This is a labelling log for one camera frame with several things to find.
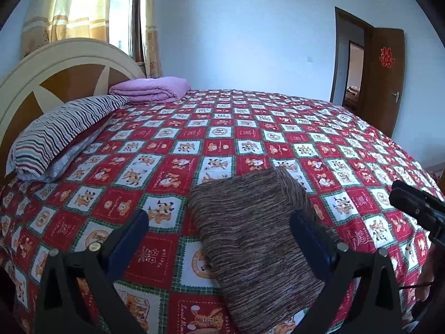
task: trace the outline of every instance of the pillowcase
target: pillowcase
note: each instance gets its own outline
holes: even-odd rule
[[[17,173],[17,178],[22,181],[39,181],[50,183],[54,182],[60,176],[62,176],[65,171],[68,169],[72,161],[92,142],[96,140],[99,134],[105,129],[108,125],[108,122],[111,119],[111,114],[107,117],[101,119],[96,124],[89,127],[87,130],[84,130],[80,133],[65,149],[63,149],[56,158],[51,162],[48,169],[43,172],[43,174],[39,178],[35,178],[35,176],[28,172]]]
[[[39,179],[54,158],[80,133],[128,102],[128,97],[120,95],[99,95],[72,100],[45,113],[14,141],[6,175],[15,170]]]

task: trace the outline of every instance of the purple blanket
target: purple blanket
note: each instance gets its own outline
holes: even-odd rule
[[[125,95],[131,103],[171,103],[182,99],[190,88],[182,78],[135,79],[112,86],[108,94]]]

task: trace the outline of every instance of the silver screw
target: silver screw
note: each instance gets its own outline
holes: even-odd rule
[[[341,252],[346,252],[349,250],[349,246],[347,243],[345,242],[339,242],[337,244],[337,249],[339,249]]]
[[[90,251],[96,252],[96,251],[99,251],[101,249],[101,246],[102,246],[101,243],[96,241],[96,242],[93,242],[92,244],[90,244],[88,246],[88,249]]]
[[[57,256],[58,253],[59,253],[59,249],[51,249],[50,250],[50,256],[52,256],[52,257]]]
[[[388,256],[388,250],[387,249],[379,249],[379,255],[386,257]]]

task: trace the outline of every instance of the bed sheet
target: bed sheet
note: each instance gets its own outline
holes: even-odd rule
[[[57,182],[14,180],[4,188],[6,269],[17,286],[19,322],[33,331],[39,281],[52,247],[85,250],[141,207],[150,231],[115,288],[144,330],[236,332],[186,208],[187,195],[192,185],[270,166],[285,167],[304,186],[321,220],[352,248],[385,247],[399,283],[415,283],[430,242],[415,220],[389,204],[390,186],[401,179],[443,196],[402,148],[324,101],[194,91],[167,105],[117,110]],[[85,282],[80,287],[100,321]],[[352,288],[334,327],[345,318],[351,293]],[[400,297],[405,310],[415,300],[414,290]],[[283,318],[276,332],[290,332],[303,315]]]

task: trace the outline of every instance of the wooden headboard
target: wooden headboard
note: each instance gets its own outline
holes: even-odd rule
[[[145,78],[118,48],[93,39],[48,44],[25,57],[0,82],[0,185],[9,150],[34,119],[67,101],[106,94],[114,84]]]

